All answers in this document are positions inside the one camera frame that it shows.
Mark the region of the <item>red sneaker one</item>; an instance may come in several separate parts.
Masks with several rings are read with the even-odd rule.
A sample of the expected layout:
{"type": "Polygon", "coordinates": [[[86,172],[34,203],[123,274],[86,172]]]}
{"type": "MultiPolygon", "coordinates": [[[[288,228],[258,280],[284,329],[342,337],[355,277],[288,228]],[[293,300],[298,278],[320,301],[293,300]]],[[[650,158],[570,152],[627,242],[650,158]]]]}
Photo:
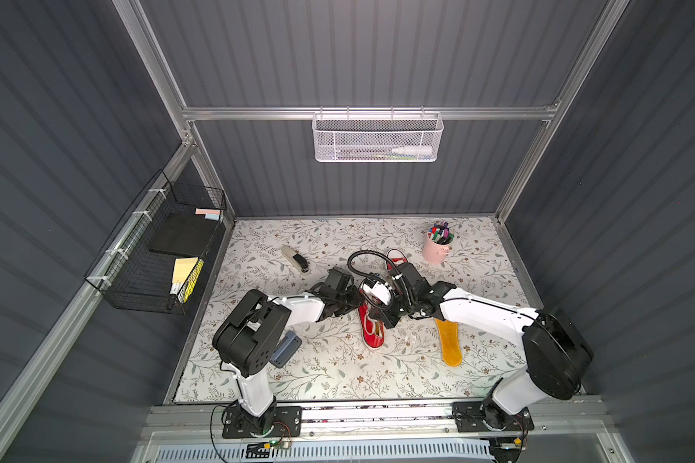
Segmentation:
{"type": "Polygon", "coordinates": [[[369,307],[363,304],[358,309],[363,340],[371,349],[378,349],[384,344],[384,324],[370,316],[369,307]]]}
{"type": "Polygon", "coordinates": [[[388,271],[393,271],[396,266],[406,264],[409,261],[405,253],[396,248],[389,249],[385,256],[391,260],[391,264],[387,264],[388,271]]]}

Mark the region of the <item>yellow insole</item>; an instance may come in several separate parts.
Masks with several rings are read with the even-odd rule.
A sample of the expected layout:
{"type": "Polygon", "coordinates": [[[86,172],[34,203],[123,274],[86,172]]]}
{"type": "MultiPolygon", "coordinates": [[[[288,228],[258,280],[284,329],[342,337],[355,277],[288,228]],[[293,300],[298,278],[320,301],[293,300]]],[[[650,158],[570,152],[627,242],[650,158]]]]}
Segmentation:
{"type": "Polygon", "coordinates": [[[451,321],[436,320],[441,358],[449,367],[457,368],[463,362],[463,353],[459,344],[459,324],[451,321]]]}

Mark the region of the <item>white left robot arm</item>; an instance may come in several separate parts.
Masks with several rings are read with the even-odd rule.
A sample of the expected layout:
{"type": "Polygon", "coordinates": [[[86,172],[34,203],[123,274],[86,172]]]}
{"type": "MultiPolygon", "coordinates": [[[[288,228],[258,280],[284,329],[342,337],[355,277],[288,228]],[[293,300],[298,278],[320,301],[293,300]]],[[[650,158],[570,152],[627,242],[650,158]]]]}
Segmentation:
{"type": "Polygon", "coordinates": [[[353,276],[339,267],[330,269],[324,281],[301,294],[247,291],[212,337],[221,366],[237,381],[241,410],[257,419],[270,414],[275,397],[266,366],[288,328],[337,318],[362,304],[353,276]]]}

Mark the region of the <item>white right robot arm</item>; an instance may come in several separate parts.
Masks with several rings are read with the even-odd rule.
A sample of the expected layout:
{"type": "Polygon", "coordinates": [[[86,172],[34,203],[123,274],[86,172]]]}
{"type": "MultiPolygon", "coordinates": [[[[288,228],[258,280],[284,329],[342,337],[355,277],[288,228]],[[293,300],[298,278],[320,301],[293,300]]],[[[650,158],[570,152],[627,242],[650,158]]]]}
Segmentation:
{"type": "Polygon", "coordinates": [[[519,308],[475,295],[453,284],[430,284],[413,264],[399,264],[384,280],[369,275],[360,286],[374,318],[387,328],[401,318],[455,322],[490,333],[524,352],[524,365],[502,377],[481,405],[486,424],[505,422],[546,397],[578,394],[594,353],[571,320],[559,310],[519,308]]]}

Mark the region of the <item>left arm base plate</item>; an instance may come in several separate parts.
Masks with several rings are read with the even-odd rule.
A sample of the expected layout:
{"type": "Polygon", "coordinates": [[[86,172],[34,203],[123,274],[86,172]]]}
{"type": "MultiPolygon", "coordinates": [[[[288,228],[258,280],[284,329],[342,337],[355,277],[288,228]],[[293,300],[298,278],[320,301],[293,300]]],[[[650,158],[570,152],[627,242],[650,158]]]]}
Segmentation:
{"type": "Polygon", "coordinates": [[[224,439],[293,438],[300,435],[303,409],[299,406],[272,405],[263,416],[255,417],[239,404],[228,408],[222,417],[224,439]]]}

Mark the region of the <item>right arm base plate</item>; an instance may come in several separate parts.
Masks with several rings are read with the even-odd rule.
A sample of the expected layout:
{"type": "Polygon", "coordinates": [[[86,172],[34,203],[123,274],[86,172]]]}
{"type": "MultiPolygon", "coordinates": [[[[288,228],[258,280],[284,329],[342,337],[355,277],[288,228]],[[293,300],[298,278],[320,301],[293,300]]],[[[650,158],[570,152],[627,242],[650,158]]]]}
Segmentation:
{"type": "Polygon", "coordinates": [[[463,400],[452,403],[452,418],[458,432],[517,432],[526,435],[535,429],[527,408],[509,415],[493,402],[463,400]]]}

